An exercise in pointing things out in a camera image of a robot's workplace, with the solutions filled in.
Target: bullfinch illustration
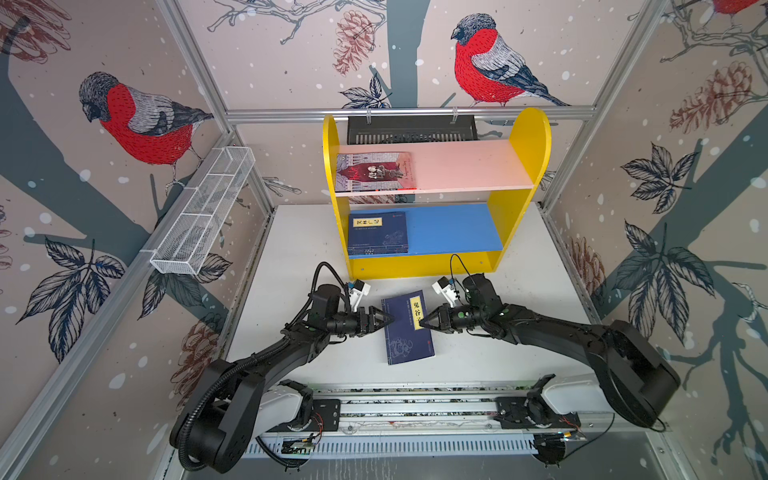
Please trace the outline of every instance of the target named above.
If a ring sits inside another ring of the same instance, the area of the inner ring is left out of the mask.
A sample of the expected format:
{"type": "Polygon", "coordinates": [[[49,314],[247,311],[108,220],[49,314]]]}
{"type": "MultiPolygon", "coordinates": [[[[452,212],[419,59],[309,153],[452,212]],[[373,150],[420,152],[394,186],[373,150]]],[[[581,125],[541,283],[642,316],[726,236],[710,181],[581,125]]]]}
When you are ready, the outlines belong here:
{"type": "Polygon", "coordinates": [[[103,71],[83,80],[80,102],[88,121],[98,118],[133,158],[146,164],[173,166],[173,180],[165,186],[166,194],[173,185],[184,185],[176,180],[176,161],[187,150],[200,159],[192,149],[192,137],[200,124],[214,117],[165,95],[145,94],[103,71]]]}
{"type": "Polygon", "coordinates": [[[451,35],[456,40],[456,81],[475,99],[505,105],[512,98],[539,97],[566,105],[549,94],[525,65],[525,59],[509,48],[496,31],[490,15],[467,15],[451,35]]]}

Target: white dot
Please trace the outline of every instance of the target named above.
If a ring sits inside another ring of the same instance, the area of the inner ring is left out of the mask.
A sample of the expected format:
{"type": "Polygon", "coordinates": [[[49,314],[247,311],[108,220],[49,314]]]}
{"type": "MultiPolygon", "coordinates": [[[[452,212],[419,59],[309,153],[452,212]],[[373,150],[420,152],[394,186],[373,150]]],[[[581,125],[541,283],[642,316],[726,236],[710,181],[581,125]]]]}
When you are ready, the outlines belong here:
{"type": "Polygon", "coordinates": [[[117,390],[120,387],[122,387],[124,383],[125,383],[125,373],[121,373],[119,375],[116,375],[112,380],[109,381],[109,388],[113,390],[117,390]]]}

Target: wire mesh basket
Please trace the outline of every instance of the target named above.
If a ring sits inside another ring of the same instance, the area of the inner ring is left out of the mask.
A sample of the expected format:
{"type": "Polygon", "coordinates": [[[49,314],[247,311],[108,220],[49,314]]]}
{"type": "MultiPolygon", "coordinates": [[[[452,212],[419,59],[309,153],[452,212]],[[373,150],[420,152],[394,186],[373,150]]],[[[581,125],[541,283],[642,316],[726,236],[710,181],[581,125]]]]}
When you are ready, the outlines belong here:
{"type": "Polygon", "coordinates": [[[224,147],[150,263],[160,273],[197,275],[243,188],[255,159],[248,147],[224,147]]]}

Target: white table surface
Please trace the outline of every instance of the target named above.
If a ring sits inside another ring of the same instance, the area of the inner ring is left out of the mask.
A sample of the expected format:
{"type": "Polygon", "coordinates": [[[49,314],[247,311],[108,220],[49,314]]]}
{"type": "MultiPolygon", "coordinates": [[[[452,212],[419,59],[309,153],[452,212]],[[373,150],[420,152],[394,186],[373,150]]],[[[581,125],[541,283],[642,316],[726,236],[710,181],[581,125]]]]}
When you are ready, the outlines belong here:
{"type": "MultiPolygon", "coordinates": [[[[280,329],[306,301],[316,265],[326,261],[347,280],[339,233],[330,205],[281,205],[227,359],[241,359],[280,339],[280,329]]],[[[454,268],[457,280],[463,280],[454,268]]],[[[531,205],[504,259],[487,277],[503,302],[573,322],[588,318],[535,205],[531,205]]],[[[426,311],[444,303],[432,290],[438,277],[371,280],[361,305],[381,307],[381,299],[423,290],[426,311]]],[[[336,283],[323,269],[318,284],[336,283]]],[[[498,385],[535,381],[540,376],[591,372],[585,365],[533,346],[512,345],[467,333],[432,332],[435,356],[389,365],[384,332],[329,345],[317,359],[287,378],[317,387],[402,388],[498,385]]]]}

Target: red book cover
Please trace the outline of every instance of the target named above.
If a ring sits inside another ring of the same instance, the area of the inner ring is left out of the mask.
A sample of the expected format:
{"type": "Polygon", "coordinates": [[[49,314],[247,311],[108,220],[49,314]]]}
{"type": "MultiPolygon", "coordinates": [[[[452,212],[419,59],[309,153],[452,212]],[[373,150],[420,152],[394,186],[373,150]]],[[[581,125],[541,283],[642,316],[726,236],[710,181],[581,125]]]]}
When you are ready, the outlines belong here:
{"type": "Polygon", "coordinates": [[[341,154],[336,159],[336,191],[415,189],[411,160],[409,152],[341,154]]]}

